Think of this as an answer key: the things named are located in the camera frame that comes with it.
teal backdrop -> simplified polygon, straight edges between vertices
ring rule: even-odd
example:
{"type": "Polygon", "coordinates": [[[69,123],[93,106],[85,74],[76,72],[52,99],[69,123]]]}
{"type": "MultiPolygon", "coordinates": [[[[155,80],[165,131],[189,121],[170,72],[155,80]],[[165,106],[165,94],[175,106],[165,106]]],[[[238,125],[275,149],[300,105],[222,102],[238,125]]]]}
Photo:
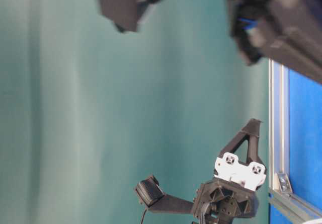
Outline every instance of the teal backdrop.
{"type": "MultiPolygon", "coordinates": [[[[139,223],[138,181],[192,200],[250,118],[267,165],[268,65],[245,66],[224,0],[163,0],[138,34],[97,0],[0,0],[0,14],[0,223],[139,223]]],[[[268,223],[267,183],[258,196],[234,223],[268,223]]]]}

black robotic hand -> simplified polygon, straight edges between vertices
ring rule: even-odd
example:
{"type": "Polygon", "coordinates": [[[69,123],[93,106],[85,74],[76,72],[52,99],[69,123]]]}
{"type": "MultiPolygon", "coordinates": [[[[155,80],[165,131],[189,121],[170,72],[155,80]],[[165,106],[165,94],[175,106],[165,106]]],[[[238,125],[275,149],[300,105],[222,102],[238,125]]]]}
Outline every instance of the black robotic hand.
{"type": "Polygon", "coordinates": [[[234,218],[254,217],[259,205],[256,190],[266,178],[258,156],[259,129],[260,121],[251,119],[222,149],[213,179],[200,185],[193,202],[164,193],[153,175],[134,188],[139,202],[151,212],[192,214],[200,224],[231,224],[234,218]],[[248,141],[246,163],[234,154],[244,141],[248,141]]]}
{"type": "MultiPolygon", "coordinates": [[[[99,0],[120,32],[137,31],[160,0],[99,0]]],[[[248,65],[271,58],[322,83],[321,0],[226,0],[230,36],[248,65]]]]}

metal rail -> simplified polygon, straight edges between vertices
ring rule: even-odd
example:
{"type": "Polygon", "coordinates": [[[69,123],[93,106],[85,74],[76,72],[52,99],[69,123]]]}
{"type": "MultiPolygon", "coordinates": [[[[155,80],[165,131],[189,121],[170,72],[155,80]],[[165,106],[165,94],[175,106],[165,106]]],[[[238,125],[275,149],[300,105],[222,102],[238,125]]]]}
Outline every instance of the metal rail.
{"type": "Polygon", "coordinates": [[[283,191],[278,173],[289,176],[289,70],[269,62],[269,203],[294,224],[322,218],[322,212],[283,191]]]}

